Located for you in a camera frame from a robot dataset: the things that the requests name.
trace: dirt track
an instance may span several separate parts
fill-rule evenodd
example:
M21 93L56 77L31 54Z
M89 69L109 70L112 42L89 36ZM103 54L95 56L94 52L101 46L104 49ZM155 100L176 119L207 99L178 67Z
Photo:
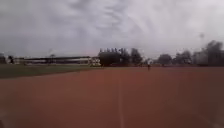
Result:
M114 68L0 80L5 128L223 128L224 68Z

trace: person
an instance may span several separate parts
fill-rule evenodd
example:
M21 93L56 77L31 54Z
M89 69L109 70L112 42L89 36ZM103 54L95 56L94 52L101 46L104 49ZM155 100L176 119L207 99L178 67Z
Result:
M150 60L147 61L147 67L148 67L148 70L151 69L151 61Z

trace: grass field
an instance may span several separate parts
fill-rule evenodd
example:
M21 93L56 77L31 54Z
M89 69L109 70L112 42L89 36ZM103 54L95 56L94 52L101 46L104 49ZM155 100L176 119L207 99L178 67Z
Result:
M0 65L0 78L39 76L55 73L77 72L90 69L95 68L81 65L78 66L77 65L51 65L51 66Z

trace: field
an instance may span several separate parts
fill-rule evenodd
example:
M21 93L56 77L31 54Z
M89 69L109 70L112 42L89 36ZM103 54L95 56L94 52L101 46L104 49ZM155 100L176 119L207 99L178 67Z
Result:
M39 76L46 74L65 73L90 70L92 67L85 65L0 65L0 78L15 78L22 76Z
M223 128L224 68L108 68L0 80L5 128Z

